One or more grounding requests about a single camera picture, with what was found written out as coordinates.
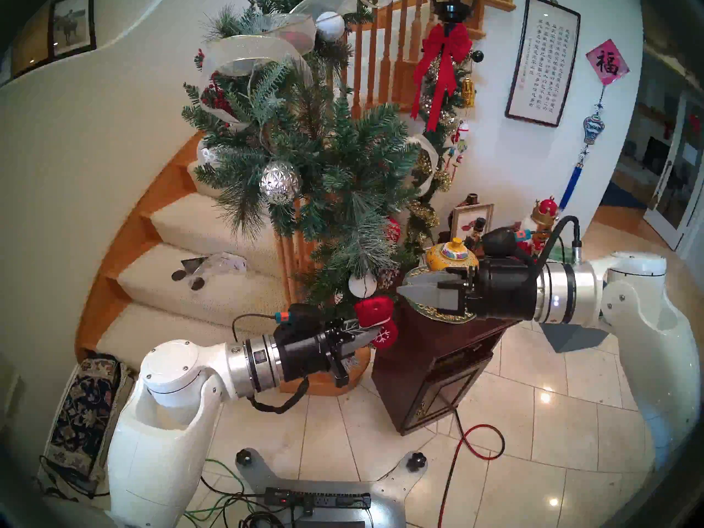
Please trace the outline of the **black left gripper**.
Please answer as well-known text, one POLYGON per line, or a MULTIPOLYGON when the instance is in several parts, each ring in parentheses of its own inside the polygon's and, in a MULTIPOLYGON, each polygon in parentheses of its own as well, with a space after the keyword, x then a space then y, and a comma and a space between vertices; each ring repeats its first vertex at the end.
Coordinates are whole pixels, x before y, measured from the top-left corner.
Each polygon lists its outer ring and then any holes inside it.
POLYGON ((336 388, 349 384, 342 360, 372 343, 382 326, 364 328, 357 319, 320 322, 283 322, 275 330, 275 345, 284 382, 317 372, 331 372, 336 388))

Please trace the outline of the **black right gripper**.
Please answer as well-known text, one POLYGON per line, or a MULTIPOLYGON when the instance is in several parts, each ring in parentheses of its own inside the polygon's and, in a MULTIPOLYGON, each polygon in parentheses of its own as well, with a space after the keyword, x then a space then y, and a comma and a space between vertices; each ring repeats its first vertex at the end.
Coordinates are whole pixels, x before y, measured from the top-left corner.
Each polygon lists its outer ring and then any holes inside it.
POLYGON ((465 314, 469 308, 478 318, 531 320, 537 308, 534 268, 514 258, 482 258, 472 285, 467 269, 420 269, 407 274, 397 293, 443 314, 465 314))

